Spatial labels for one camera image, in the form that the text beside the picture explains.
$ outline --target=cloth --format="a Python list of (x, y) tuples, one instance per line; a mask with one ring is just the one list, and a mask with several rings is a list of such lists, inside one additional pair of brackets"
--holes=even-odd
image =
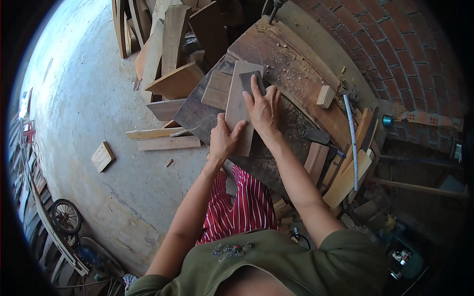
[(268, 187), (236, 165), (232, 174), (237, 183), (234, 205), (226, 193), (227, 175), (220, 170), (212, 187), (202, 237), (196, 245), (260, 228), (278, 230)]
[[(218, 245), (252, 248), (243, 256), (214, 256)], [(366, 234), (339, 230), (308, 250), (276, 230), (256, 230), (203, 243), (186, 255), (178, 277), (139, 278), (127, 296), (214, 295), (219, 284), (242, 266), (253, 266), (274, 276), (295, 295), (380, 295), (388, 276), (388, 263)]]

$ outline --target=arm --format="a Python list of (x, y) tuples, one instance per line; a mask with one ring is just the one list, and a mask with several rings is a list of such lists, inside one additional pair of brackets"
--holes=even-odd
[(252, 76), (251, 82), (255, 99), (246, 91), (243, 95), (252, 124), (275, 158), (286, 192), (300, 213), (311, 239), (319, 248), (329, 234), (344, 227), (331, 215), (308, 172), (278, 130), (280, 91), (272, 85), (267, 88), (267, 94), (262, 96), (255, 76)]
[(202, 233), (214, 179), (230, 153), (246, 121), (239, 122), (232, 133), (227, 130), (224, 113), (211, 130), (210, 156), (204, 169), (181, 202), (170, 229), (145, 275), (157, 274), (169, 279), (178, 276), (182, 262)]

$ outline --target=finger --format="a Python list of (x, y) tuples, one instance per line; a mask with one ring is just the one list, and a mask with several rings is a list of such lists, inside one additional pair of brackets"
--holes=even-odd
[(230, 137), (234, 140), (238, 140), (240, 133), (242, 132), (242, 130), (244, 129), (246, 125), (247, 125), (246, 120), (240, 120), (234, 127), (234, 130), (230, 134)]

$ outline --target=olive green shirt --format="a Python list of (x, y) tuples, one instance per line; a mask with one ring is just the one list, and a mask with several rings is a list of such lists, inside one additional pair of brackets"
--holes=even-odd
[[(245, 246), (243, 256), (219, 261), (214, 247)], [(127, 296), (214, 295), (219, 284), (238, 268), (250, 265), (274, 276), (295, 295), (379, 295), (388, 275), (388, 264), (366, 234), (339, 230), (308, 250), (276, 230), (260, 230), (226, 237), (192, 248), (181, 273), (173, 280), (147, 275), (136, 280)]]

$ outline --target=small wooden block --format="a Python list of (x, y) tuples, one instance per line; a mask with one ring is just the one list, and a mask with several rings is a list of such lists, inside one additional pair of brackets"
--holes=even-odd
[(92, 163), (99, 173), (102, 173), (107, 165), (114, 159), (115, 156), (107, 142), (102, 142), (102, 144), (100, 144), (100, 146), (95, 151), (94, 155), (91, 157)]
[(316, 105), (318, 105), (321, 109), (329, 108), (331, 105), (332, 99), (336, 93), (329, 85), (323, 85), (321, 87), (321, 91), (318, 95), (318, 101), (316, 101)]
[(201, 103), (220, 110), (226, 110), (232, 76), (214, 71), (202, 95)]

